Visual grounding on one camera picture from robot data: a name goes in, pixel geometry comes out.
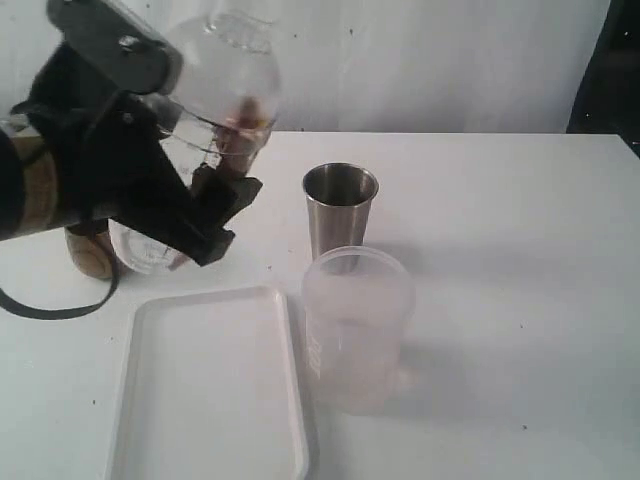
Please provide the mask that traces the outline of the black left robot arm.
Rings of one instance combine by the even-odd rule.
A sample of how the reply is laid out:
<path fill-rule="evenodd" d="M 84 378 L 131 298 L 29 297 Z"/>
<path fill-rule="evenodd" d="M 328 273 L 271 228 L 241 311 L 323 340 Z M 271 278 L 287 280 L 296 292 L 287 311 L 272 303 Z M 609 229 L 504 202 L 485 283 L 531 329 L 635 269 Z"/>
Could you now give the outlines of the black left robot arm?
<path fill-rule="evenodd" d="M 60 43 L 11 110 L 25 129 L 1 135 L 2 238 L 113 219 L 201 266 L 221 259 L 261 183 L 183 183 L 145 102 L 175 88 L 181 54 L 118 1 L 50 1 L 46 14 Z"/>

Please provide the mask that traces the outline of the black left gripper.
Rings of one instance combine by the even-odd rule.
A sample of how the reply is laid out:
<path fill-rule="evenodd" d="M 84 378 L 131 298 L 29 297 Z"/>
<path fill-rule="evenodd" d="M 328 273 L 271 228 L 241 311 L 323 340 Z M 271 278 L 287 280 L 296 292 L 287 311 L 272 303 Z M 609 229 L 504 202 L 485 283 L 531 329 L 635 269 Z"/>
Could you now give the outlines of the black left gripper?
<path fill-rule="evenodd" d="M 120 1 L 49 1 L 46 14 L 67 44 L 11 112 L 33 134 L 9 138 L 10 236 L 114 219 L 211 264 L 214 227 L 263 184 L 208 164 L 192 196 L 180 179 L 142 98 L 174 90 L 181 53 Z"/>

